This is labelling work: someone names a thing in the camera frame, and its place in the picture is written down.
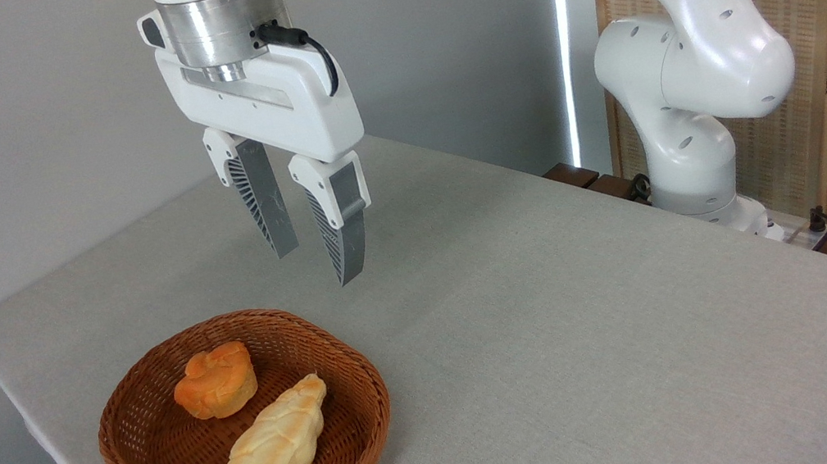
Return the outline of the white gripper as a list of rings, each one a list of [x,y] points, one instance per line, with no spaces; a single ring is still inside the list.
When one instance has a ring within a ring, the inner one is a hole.
[[[141,39],[156,50],[172,99],[189,120],[207,127],[204,148],[220,182],[236,189],[274,254],[287,256],[298,238],[264,143],[295,153],[289,172],[305,191],[339,284],[356,278],[365,261],[363,214],[371,198],[360,158],[348,152],[365,131],[343,71],[331,93],[319,51],[276,44],[243,61],[241,80],[215,82],[179,61],[158,11],[137,23]]]

